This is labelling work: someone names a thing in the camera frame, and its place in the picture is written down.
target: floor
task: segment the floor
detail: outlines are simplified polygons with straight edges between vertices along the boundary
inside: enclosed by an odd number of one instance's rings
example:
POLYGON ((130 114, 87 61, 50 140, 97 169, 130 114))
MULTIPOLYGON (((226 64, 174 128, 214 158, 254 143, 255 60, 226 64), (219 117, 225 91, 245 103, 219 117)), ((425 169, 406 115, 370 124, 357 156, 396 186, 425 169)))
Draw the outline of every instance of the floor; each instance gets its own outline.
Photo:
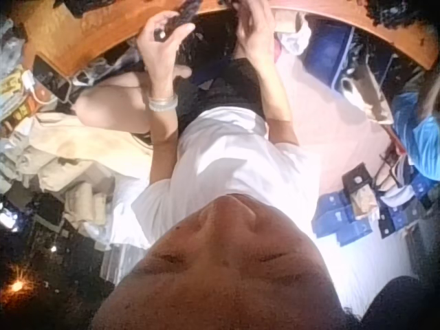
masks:
POLYGON ((282 53, 277 62, 294 111, 300 143, 322 158, 320 192, 342 188, 341 176, 364 162, 373 176, 379 155, 390 143, 382 128, 340 94, 309 75, 295 56, 282 53))
MULTIPOLYGON (((374 176, 382 163, 380 154, 390 144, 382 128, 310 76, 298 58, 282 53, 277 66, 288 90, 300 143, 322 157, 320 193, 342 189, 342 175, 361 162, 374 176)), ((338 245, 335 235, 313 238, 342 306, 359 316, 388 281, 413 275, 401 233, 382 239, 377 223, 371 227, 372 234, 346 247, 338 245)))

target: hand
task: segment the hand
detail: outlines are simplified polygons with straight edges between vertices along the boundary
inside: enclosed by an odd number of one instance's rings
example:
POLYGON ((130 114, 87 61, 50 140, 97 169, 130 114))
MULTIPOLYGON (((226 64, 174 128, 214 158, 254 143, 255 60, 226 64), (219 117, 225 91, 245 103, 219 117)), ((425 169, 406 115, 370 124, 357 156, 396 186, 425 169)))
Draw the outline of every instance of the hand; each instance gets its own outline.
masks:
POLYGON ((151 17, 137 38, 137 47, 151 80, 150 94, 154 98, 173 96, 176 53, 182 41, 195 28, 192 23, 184 24, 179 26, 165 42, 155 41, 154 31, 163 30, 168 20, 178 14, 178 12, 164 11, 151 17))
POLYGON ((268 0, 241 0, 237 38, 246 58, 259 71, 274 64, 275 18, 268 0))

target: white t-shirt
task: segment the white t-shirt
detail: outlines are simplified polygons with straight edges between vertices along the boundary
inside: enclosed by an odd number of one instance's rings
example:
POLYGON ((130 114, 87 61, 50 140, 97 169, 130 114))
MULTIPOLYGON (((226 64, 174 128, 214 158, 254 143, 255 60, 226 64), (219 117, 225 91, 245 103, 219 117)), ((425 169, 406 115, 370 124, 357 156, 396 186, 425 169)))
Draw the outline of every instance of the white t-shirt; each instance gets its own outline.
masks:
POLYGON ((149 186, 132 208, 150 244, 217 197, 251 196, 284 212, 306 234, 318 200, 320 162, 299 146, 272 144, 253 111, 205 111, 179 140, 171 179, 149 186))

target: knee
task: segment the knee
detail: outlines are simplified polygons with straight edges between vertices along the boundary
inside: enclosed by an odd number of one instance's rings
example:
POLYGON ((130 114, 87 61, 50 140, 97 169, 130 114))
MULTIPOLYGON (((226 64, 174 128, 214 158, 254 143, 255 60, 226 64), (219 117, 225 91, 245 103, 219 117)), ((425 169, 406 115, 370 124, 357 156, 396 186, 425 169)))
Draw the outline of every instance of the knee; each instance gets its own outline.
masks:
POLYGON ((89 93, 88 91, 83 91, 72 105, 71 110, 84 125, 93 126, 90 108, 92 108, 92 104, 89 93))

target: bracelet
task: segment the bracelet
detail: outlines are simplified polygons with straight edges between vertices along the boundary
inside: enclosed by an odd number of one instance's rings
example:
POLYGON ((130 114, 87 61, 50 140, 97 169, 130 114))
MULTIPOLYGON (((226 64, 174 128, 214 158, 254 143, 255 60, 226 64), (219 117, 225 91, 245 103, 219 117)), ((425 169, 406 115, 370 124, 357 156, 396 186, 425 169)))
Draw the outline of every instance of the bracelet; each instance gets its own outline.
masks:
POLYGON ((177 108, 179 98, 176 94, 171 98, 157 99, 148 97, 148 107, 154 112, 171 111, 177 108))

